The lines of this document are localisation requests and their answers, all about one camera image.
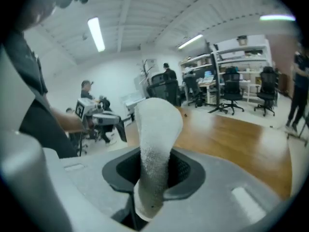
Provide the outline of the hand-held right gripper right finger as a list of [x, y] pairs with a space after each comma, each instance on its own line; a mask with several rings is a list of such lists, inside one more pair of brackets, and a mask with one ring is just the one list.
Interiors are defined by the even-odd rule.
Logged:
[[144, 232], [253, 231], [281, 203], [236, 164], [181, 148], [171, 151], [163, 200]]

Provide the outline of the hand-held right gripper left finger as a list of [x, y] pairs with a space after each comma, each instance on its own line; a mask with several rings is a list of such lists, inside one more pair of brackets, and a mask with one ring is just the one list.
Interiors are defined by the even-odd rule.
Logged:
[[140, 176], [140, 150], [124, 148], [59, 159], [44, 149], [46, 166], [72, 232], [138, 232], [133, 189]]

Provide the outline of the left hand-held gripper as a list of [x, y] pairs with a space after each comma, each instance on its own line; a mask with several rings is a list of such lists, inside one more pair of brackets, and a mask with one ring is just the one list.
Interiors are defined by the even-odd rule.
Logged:
[[77, 100], [75, 113], [79, 118], [84, 118], [84, 116], [92, 116], [93, 123], [97, 126], [116, 125], [121, 121], [121, 118], [116, 114], [101, 114], [103, 111], [103, 105], [94, 100]]

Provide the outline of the white cloth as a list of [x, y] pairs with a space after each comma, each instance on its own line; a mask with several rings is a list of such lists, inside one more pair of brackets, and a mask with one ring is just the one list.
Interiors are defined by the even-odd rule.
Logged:
[[135, 107], [140, 138], [140, 178], [134, 186], [136, 214], [151, 221], [163, 206], [168, 188], [170, 152], [183, 128], [179, 110], [160, 98], [149, 98]]

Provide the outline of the person's left forearm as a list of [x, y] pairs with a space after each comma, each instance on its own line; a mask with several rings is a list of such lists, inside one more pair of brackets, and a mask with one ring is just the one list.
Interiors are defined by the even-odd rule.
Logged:
[[65, 132], [80, 132], [84, 130], [84, 126], [76, 114], [62, 113], [53, 107], [51, 112]]

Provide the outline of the white plastic box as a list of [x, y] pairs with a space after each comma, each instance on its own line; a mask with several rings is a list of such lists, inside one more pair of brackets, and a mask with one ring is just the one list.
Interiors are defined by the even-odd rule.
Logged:
[[134, 113], [136, 105], [145, 99], [146, 98], [139, 91], [135, 91], [120, 98], [120, 101], [124, 105], [126, 115], [131, 119], [131, 121], [135, 120]]

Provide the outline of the black coat rack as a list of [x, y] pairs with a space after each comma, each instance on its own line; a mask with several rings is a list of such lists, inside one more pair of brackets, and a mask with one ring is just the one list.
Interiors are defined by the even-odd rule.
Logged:
[[141, 61], [141, 77], [142, 80], [139, 84], [146, 84], [147, 86], [150, 85], [150, 70], [154, 68], [154, 60], [153, 59], [146, 59]]

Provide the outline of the person's black shirt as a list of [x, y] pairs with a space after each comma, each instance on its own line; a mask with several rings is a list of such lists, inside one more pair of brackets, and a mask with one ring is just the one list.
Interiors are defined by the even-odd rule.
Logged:
[[76, 157], [76, 149], [51, 112], [40, 61], [28, 46], [24, 34], [12, 30], [4, 41], [4, 48], [16, 71], [35, 95], [20, 131], [37, 139], [42, 147], [55, 150], [61, 159]]

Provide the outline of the long ceiling light bar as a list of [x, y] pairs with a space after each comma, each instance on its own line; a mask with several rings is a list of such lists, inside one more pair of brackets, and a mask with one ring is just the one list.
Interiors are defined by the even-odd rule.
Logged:
[[101, 33], [101, 28], [99, 24], [98, 17], [93, 17], [87, 22], [90, 33], [94, 40], [95, 46], [98, 52], [103, 52], [105, 50], [105, 44]]

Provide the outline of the black chair with grey garment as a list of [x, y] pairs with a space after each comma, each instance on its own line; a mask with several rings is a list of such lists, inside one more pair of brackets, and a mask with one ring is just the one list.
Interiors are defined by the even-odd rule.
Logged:
[[183, 76], [183, 81], [187, 87], [187, 93], [188, 95], [192, 95], [191, 101], [188, 102], [188, 106], [191, 104], [195, 104], [195, 108], [201, 107], [205, 105], [205, 95], [201, 91], [201, 89], [198, 86], [196, 76], [193, 71], [187, 72]]

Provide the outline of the wooden office desk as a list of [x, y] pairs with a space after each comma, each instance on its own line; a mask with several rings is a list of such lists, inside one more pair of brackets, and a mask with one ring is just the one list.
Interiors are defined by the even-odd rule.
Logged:
[[206, 103], [213, 105], [213, 98], [211, 97], [211, 87], [216, 85], [216, 81], [208, 82], [208, 83], [198, 83], [198, 87], [200, 89], [206, 90]]

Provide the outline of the tall black floor stand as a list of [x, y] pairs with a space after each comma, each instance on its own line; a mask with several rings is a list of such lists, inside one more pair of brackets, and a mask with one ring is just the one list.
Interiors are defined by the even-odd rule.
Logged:
[[219, 80], [219, 70], [217, 66], [217, 60], [216, 56], [214, 53], [213, 48], [211, 47], [211, 44], [205, 40], [205, 50], [207, 53], [210, 55], [211, 59], [211, 64], [212, 64], [212, 69], [214, 73], [214, 85], [215, 85], [215, 97], [216, 97], [216, 102], [215, 104], [210, 103], [210, 86], [211, 84], [207, 87], [207, 103], [206, 106], [211, 106], [213, 109], [211, 111], [208, 111], [208, 113], [214, 113], [214, 112], [223, 112], [227, 114], [227, 110], [225, 108], [222, 108], [220, 106], [220, 80]]

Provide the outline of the white office desk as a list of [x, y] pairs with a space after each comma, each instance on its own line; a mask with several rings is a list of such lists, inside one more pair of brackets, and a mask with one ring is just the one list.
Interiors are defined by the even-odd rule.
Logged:
[[259, 102], [262, 99], [257, 96], [257, 93], [260, 91], [261, 85], [255, 84], [249, 80], [243, 80], [239, 82], [240, 90], [243, 94], [243, 99], [250, 102]]

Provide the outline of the dark wooden cabinet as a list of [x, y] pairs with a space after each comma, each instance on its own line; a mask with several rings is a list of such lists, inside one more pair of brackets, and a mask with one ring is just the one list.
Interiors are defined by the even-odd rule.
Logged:
[[289, 96], [288, 91], [288, 76], [283, 73], [278, 74], [278, 91], [283, 96]]

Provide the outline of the white shelf unit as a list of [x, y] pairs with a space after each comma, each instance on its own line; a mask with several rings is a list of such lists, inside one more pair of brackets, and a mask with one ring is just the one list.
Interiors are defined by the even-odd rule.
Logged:
[[[265, 66], [272, 67], [272, 57], [268, 40], [262, 43], [249, 44], [247, 46], [239, 46], [236, 44], [228, 44], [220, 48], [219, 45], [213, 47], [217, 66], [219, 70], [220, 84], [223, 84], [223, 74], [226, 69], [234, 66], [240, 74], [240, 80], [249, 80], [254, 83], [256, 78]], [[193, 71], [199, 83], [208, 83], [211, 78], [204, 78], [205, 71], [213, 73], [210, 55], [202, 53], [197, 56], [188, 56], [179, 63], [183, 76]]]

